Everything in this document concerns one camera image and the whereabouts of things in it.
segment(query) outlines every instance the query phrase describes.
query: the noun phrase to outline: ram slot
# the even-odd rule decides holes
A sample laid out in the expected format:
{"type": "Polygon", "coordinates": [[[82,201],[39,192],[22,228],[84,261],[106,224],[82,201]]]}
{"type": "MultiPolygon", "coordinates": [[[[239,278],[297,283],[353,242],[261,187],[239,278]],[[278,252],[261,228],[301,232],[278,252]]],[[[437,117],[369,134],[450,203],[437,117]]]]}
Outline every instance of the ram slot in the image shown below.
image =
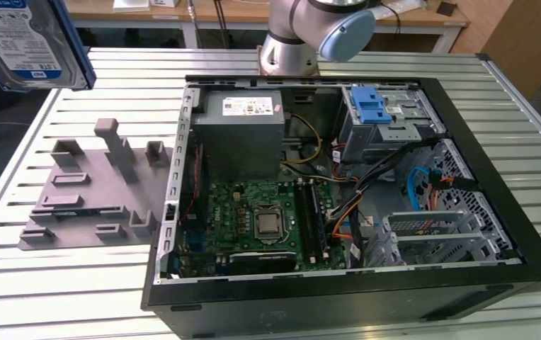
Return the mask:
{"type": "Polygon", "coordinates": [[[319,199],[319,194],[317,193],[317,187],[315,184],[310,184],[310,194],[313,196],[313,207],[315,210],[315,226],[317,226],[317,240],[319,243],[319,253],[322,255],[322,259],[326,260],[329,259],[329,253],[327,253],[327,239],[326,239],[326,222],[323,219],[323,214],[321,212],[321,204],[322,201],[319,199]]]}
{"type": "Polygon", "coordinates": [[[299,243],[302,244],[303,258],[311,263],[322,258],[319,247],[318,227],[315,225],[314,196],[310,184],[298,182],[294,186],[294,200],[297,204],[297,217],[299,228],[299,243]]]}

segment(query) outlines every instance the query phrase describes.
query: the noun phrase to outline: label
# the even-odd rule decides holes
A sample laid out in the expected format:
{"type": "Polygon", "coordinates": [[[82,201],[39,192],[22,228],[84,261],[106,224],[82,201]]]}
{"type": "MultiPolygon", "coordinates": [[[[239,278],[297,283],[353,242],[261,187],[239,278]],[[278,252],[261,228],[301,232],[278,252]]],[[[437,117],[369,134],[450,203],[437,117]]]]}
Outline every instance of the label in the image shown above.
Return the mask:
{"type": "Polygon", "coordinates": [[[361,260],[361,249],[355,246],[354,243],[350,245],[350,254],[353,254],[357,260],[361,260]]]}
{"type": "Polygon", "coordinates": [[[387,113],[403,113],[403,109],[399,106],[387,106],[386,107],[387,113]]]}
{"type": "Polygon", "coordinates": [[[273,98],[225,98],[225,100],[222,100],[222,115],[273,115],[273,98]]]}
{"type": "Polygon", "coordinates": [[[178,20],[178,16],[154,16],[154,19],[178,20]]]}
{"type": "Polygon", "coordinates": [[[342,153],[338,150],[331,151],[331,158],[335,163],[339,163],[342,160],[342,153]]]}
{"type": "Polygon", "coordinates": [[[27,79],[60,77],[62,68],[44,37],[30,26],[26,0],[0,0],[0,58],[27,79]]]}
{"type": "Polygon", "coordinates": [[[154,6],[167,6],[167,7],[175,7],[177,5],[175,0],[151,0],[151,5],[154,6]]]}
{"type": "Polygon", "coordinates": [[[446,21],[445,26],[461,26],[461,27],[465,27],[466,23],[454,23],[451,21],[446,21]]]}

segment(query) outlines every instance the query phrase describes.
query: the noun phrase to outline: aluminum table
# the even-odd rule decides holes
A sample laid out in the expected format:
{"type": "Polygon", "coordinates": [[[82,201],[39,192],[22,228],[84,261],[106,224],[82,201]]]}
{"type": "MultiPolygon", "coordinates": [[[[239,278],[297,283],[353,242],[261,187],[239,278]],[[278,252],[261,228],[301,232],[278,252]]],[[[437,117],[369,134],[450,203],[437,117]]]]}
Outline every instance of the aluminum table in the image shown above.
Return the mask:
{"type": "MultiPolygon", "coordinates": [[[[103,148],[96,119],[115,118],[132,147],[173,145],[186,74],[257,74],[254,50],[96,48],[92,91],[52,90],[0,177],[0,338],[175,339],[140,310],[148,246],[20,251],[18,236],[54,164],[56,138],[103,148]]],[[[474,55],[365,53],[319,63],[325,75],[435,77],[541,234],[541,117],[491,62],[474,55]]],[[[257,339],[541,338],[541,292],[461,320],[274,334],[257,339]]]]}

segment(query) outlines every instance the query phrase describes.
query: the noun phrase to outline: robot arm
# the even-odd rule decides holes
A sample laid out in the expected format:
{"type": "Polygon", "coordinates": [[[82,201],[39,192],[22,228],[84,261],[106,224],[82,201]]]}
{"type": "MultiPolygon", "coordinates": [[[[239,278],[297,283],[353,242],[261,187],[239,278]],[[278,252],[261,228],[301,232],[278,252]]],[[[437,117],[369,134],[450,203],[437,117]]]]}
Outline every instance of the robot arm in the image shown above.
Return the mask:
{"type": "Polygon", "coordinates": [[[317,51],[330,62],[349,61],[374,34],[367,0],[273,0],[261,51],[266,75],[311,75],[317,51]]]}

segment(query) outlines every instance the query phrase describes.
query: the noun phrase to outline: power supply label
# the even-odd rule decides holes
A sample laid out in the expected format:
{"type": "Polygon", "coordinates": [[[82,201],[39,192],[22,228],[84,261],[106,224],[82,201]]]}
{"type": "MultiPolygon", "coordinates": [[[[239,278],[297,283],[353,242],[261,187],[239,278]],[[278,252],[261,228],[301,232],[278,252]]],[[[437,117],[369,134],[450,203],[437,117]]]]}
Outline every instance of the power supply label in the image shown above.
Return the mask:
{"type": "Polygon", "coordinates": [[[271,97],[227,97],[222,100],[222,115],[273,115],[271,97]]]}
{"type": "Polygon", "coordinates": [[[54,79],[62,68],[46,38],[31,26],[26,0],[0,0],[0,58],[7,68],[26,79],[54,79]]]}

